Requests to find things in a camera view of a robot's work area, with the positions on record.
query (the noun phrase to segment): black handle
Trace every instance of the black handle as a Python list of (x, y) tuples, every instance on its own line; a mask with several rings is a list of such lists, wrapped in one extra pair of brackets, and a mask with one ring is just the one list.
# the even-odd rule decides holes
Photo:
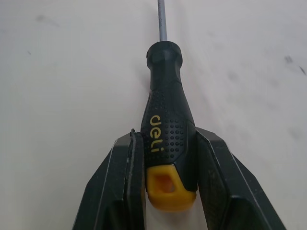
[(150, 94), (141, 125), (145, 168), (172, 164), (185, 189), (196, 191), (196, 129), (180, 79), (180, 48), (169, 41), (155, 43), (147, 66)]

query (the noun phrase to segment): screwdriver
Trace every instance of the screwdriver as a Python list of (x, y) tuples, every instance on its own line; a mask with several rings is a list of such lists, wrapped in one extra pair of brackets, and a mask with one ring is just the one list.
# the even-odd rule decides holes
[(148, 198), (173, 212), (190, 208), (196, 198), (196, 128), (180, 78), (181, 50), (167, 40), (164, 0), (158, 0), (158, 16), (160, 42), (146, 55), (151, 80), (141, 134)]

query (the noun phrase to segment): screwdriver shaft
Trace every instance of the screwdriver shaft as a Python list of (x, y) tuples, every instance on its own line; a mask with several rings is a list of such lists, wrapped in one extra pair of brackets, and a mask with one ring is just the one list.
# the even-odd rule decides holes
[(158, 0), (160, 41), (167, 41), (164, 0)]

